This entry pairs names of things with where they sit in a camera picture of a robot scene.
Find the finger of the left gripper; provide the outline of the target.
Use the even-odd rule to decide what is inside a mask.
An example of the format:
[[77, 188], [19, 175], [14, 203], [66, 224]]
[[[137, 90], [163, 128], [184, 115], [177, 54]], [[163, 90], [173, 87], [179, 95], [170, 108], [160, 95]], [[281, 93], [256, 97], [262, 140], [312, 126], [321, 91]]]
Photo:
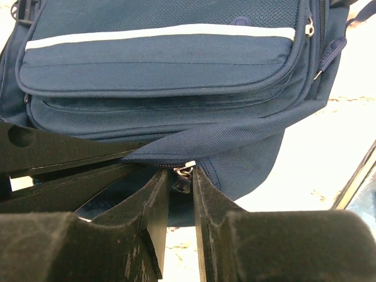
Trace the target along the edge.
[[95, 142], [1, 122], [1, 175], [34, 176], [113, 161], [144, 145]]
[[117, 163], [17, 190], [1, 202], [1, 213], [74, 212], [110, 184], [142, 168]]

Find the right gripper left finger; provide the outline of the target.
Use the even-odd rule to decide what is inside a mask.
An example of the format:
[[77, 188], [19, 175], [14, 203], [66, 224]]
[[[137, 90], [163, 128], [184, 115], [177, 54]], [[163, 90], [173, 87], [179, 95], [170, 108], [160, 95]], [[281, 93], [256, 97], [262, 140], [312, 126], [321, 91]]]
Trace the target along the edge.
[[84, 221], [68, 212], [1, 216], [2, 281], [158, 281], [168, 217], [167, 171]]

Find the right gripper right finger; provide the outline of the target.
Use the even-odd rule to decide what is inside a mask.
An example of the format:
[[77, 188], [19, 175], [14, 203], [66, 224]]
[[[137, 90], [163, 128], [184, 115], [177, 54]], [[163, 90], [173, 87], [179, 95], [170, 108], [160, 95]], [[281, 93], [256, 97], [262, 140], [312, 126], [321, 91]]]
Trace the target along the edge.
[[193, 173], [201, 281], [374, 281], [375, 240], [343, 210], [247, 212]]

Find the navy blue student backpack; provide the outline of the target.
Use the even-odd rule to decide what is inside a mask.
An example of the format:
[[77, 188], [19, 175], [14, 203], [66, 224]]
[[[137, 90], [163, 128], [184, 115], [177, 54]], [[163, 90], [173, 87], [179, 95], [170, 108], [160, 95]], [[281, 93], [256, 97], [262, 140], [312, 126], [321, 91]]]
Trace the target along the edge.
[[169, 226], [194, 223], [192, 171], [232, 200], [269, 175], [287, 127], [322, 109], [351, 1], [16, 1], [1, 120], [97, 142], [173, 174]]

